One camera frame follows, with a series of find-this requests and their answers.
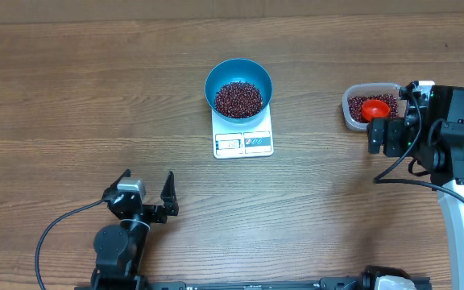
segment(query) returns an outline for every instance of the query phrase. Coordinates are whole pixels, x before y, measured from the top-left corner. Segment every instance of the wood grain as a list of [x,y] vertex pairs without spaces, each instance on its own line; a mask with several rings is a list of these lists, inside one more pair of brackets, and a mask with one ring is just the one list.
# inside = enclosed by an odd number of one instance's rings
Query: wood grain
[[[271,74],[272,157],[213,158],[203,85],[231,57]],[[381,264],[449,289],[435,194],[372,184],[393,160],[368,155],[339,107],[351,85],[416,79],[464,86],[464,14],[0,26],[0,289],[37,288],[44,228],[125,168],[148,202],[176,175],[180,216],[153,226],[151,281],[314,280]],[[115,222],[101,206],[55,227],[48,289],[86,284],[93,236]]]
[[0,23],[464,12],[459,0],[0,0]]

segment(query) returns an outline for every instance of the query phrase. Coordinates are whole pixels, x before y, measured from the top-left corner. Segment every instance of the blue bowl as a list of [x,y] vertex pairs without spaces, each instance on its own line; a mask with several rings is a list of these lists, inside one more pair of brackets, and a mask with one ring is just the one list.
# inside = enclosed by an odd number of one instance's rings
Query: blue bowl
[[[261,97],[263,97],[263,108],[257,114],[248,118],[230,118],[216,111],[214,100],[216,93],[231,82],[249,82],[259,89]],[[205,97],[209,106],[216,114],[224,118],[226,121],[234,123],[244,123],[256,119],[266,110],[267,105],[271,101],[273,94],[273,84],[271,83],[270,75],[260,64],[247,59],[231,59],[225,60],[218,64],[210,71],[207,81],[205,82]]]

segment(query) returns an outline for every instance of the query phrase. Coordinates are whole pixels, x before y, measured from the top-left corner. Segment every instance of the red beans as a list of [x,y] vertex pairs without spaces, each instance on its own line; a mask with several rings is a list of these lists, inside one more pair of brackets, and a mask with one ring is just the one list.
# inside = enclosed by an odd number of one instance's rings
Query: red beans
[[216,93],[216,111],[230,118],[248,118],[263,108],[259,89],[248,82],[233,82],[223,85]]
[[350,111],[350,115],[352,116],[352,119],[357,121],[357,122],[362,122],[362,123],[367,123],[368,121],[363,118],[363,115],[361,113],[361,109],[363,107],[363,103],[368,101],[368,100],[380,100],[385,103],[387,103],[388,106],[390,106],[390,114],[389,118],[397,118],[399,116],[399,104],[396,102],[396,98],[393,97],[392,94],[390,93],[385,93],[382,95],[371,95],[369,97],[367,96],[355,96],[355,97],[349,97],[348,98],[348,109]]

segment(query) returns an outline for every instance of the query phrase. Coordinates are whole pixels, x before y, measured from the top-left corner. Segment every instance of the digital kitchen scale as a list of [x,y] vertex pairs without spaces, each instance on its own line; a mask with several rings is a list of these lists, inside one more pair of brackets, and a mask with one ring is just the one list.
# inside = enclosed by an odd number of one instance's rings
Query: digital kitchen scale
[[273,154],[270,106],[253,120],[232,123],[212,110],[213,153],[217,159],[270,156]]

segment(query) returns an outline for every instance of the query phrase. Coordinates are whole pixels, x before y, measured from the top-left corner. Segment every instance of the black cable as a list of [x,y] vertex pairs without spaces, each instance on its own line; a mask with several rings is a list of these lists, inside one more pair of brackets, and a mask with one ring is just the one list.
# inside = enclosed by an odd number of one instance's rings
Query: black cable
[[415,165],[415,162],[416,162],[417,160],[418,160],[418,159],[416,159],[416,158],[413,158],[413,159],[411,160],[411,162],[410,162],[409,165],[408,165],[408,172],[409,172],[410,174],[414,175],[414,176],[417,176],[417,177],[422,177],[422,176],[428,175],[429,172],[428,172],[427,170],[424,170],[424,171],[421,171],[421,172],[418,172],[418,173],[413,172],[412,167]]
[[407,179],[383,179],[383,180],[379,180],[378,183],[380,183],[380,184],[414,184],[414,185],[425,186],[425,187],[428,187],[428,188],[431,188],[431,189],[436,189],[437,191],[441,191],[443,193],[446,193],[446,194],[456,198],[457,200],[459,200],[460,202],[462,202],[464,204],[464,197],[461,194],[456,193],[453,190],[444,188],[443,186],[435,185],[435,184],[432,184],[432,183],[429,183],[429,182],[424,182],[424,181],[420,181],[420,180],[407,180]]
[[418,139],[420,138],[420,133],[422,131],[422,117],[420,114],[420,109],[418,107],[418,102],[416,102],[415,97],[410,94],[409,96],[413,102],[413,105],[415,105],[416,111],[418,112],[418,132],[416,133],[415,139],[412,141],[411,145],[409,145],[408,150],[397,160],[395,163],[388,167],[386,170],[384,170],[381,174],[377,175],[376,178],[374,178],[374,182],[378,183],[378,181],[385,177],[389,172],[391,172],[393,169],[395,169],[399,164],[404,160],[404,158],[409,156],[409,153],[411,153],[411,150],[415,147],[416,143],[418,142]]
[[427,134],[427,146],[429,146],[429,147],[432,146],[431,139],[433,138],[434,129],[436,129],[436,126],[438,126],[438,124],[440,124],[442,122],[446,122],[446,120],[443,119],[443,118],[439,118],[438,120],[434,121],[433,124],[431,125],[431,127],[429,129],[429,133]]
[[40,237],[39,243],[37,244],[37,249],[35,250],[35,274],[37,276],[37,282],[39,282],[39,286],[41,290],[46,290],[44,287],[44,283],[42,281],[42,277],[40,276],[40,269],[39,269],[39,254],[40,254],[40,247],[42,246],[42,243],[44,242],[44,239],[46,238],[46,235],[49,233],[49,230],[59,223],[61,220],[65,219],[68,216],[71,216],[75,213],[80,213],[82,210],[90,209],[96,205],[100,205],[103,201],[106,200],[99,200],[96,201],[90,205],[82,206],[79,209],[75,209],[73,211],[70,211],[68,213],[62,214],[60,217],[58,217],[55,221],[53,221],[49,226],[46,228],[46,230],[42,233],[42,236]]

